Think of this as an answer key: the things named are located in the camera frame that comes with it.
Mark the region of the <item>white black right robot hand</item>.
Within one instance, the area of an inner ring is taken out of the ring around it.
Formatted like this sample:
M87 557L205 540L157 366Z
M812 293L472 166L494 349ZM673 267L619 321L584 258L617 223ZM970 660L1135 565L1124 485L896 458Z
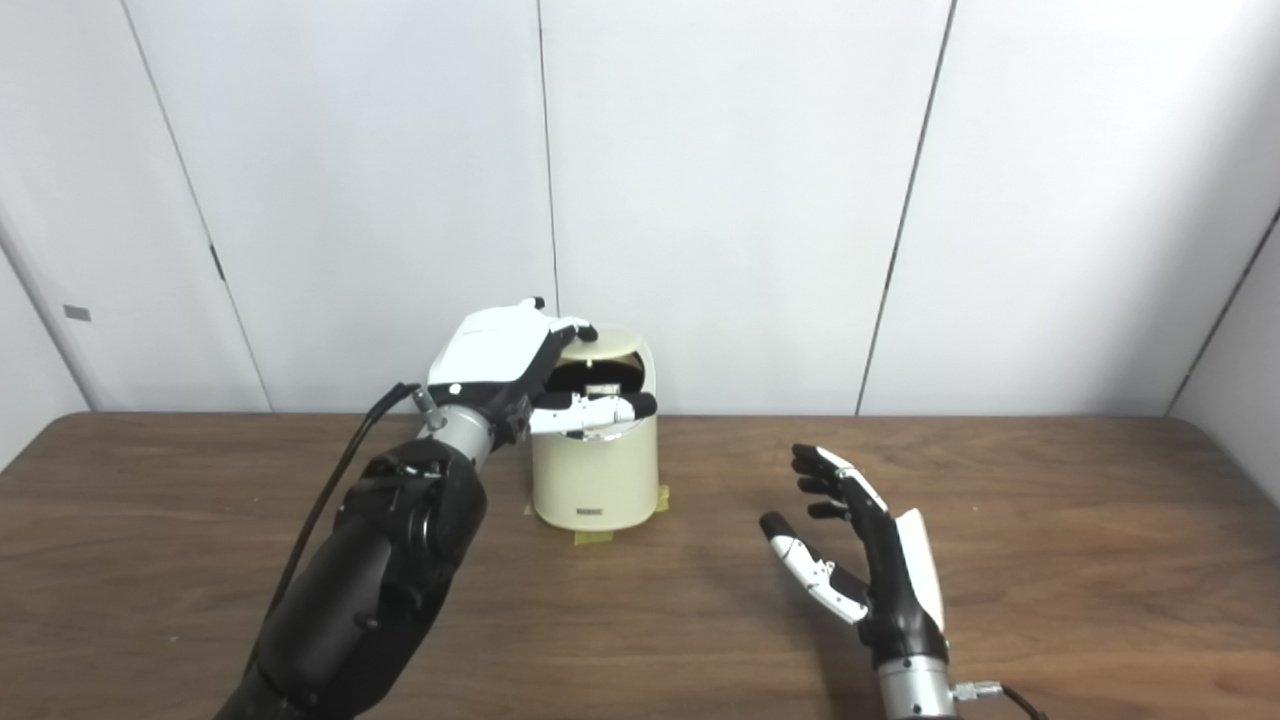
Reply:
M856 626L874 666L910 657L948 664L945 609L922 514L893 515L849 460L814 445L795 443L797 488L819 495L813 519L846 521L861 542L868 578L859 578L806 543L780 512L759 525L778 560L822 607Z

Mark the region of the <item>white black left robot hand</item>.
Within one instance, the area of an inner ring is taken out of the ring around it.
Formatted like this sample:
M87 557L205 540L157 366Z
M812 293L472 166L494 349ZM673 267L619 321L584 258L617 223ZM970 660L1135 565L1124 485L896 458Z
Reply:
M529 436L586 434L657 414L648 393L550 393L547 382L573 341L599 329L577 316L550 316L539 297L468 314L428 372L434 404L425 434L463 454L517 445Z

